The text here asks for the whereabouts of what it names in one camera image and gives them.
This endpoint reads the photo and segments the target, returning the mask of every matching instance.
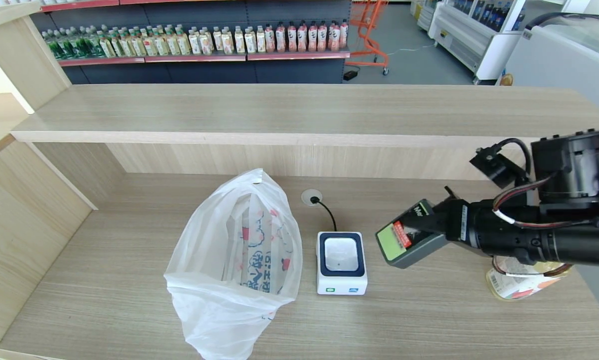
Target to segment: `red shelf edge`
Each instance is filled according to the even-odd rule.
[[[67,2],[64,4],[43,5],[41,7],[41,10],[39,10],[39,12],[55,12],[55,11],[70,10],[70,9],[116,7],[119,4],[120,4],[120,0],[76,1],[76,2]]]

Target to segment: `pink bottle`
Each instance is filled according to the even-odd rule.
[[[317,51],[325,51],[327,50],[327,32],[329,28],[327,28],[327,23],[322,21],[320,23],[319,28],[317,29]]]
[[[277,24],[277,29],[275,30],[275,37],[277,38],[277,52],[285,53],[286,52],[286,28],[284,24],[280,21]]]
[[[298,31],[291,21],[288,25],[288,51],[294,53],[298,50]]]
[[[346,48],[348,45],[348,23],[346,19],[341,21],[340,25],[340,49]]]
[[[297,51],[303,53],[306,51],[306,36],[309,29],[306,27],[304,20],[301,21],[297,28]]]
[[[318,50],[318,27],[315,25],[315,22],[310,23],[310,27],[308,28],[308,51],[317,51]]]

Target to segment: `orange shopping cart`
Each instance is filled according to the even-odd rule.
[[[363,0],[362,2],[352,3],[350,9],[350,24],[357,27],[357,36],[363,43],[363,50],[350,53],[351,58],[368,57],[373,55],[373,62],[370,61],[347,61],[350,66],[381,66],[382,74],[389,74],[389,56],[380,50],[380,44],[371,38],[371,32],[377,27],[384,7],[389,0]]]

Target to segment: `gray floor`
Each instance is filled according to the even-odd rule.
[[[349,47],[355,49],[358,42],[357,28],[351,27]],[[418,27],[410,13],[409,4],[389,4],[379,19],[377,28],[371,32],[380,50],[395,53],[389,56],[389,74],[382,75],[381,66],[364,66],[357,77],[346,84],[431,84],[471,85],[473,73],[442,47],[432,47],[434,41]],[[356,61],[373,61],[372,57]]]

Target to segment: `wooden counter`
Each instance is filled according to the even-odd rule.
[[[197,205],[230,177],[127,174],[84,221],[0,348],[51,358],[196,359],[163,273]],[[489,260],[448,244],[409,269],[384,262],[373,234],[448,184],[467,199],[489,182],[278,177],[302,235],[297,301],[283,306],[252,359],[599,360],[599,306],[577,272],[522,301],[487,289]],[[300,200],[320,189],[341,230],[363,233],[368,291],[316,294],[315,241],[332,226]]]

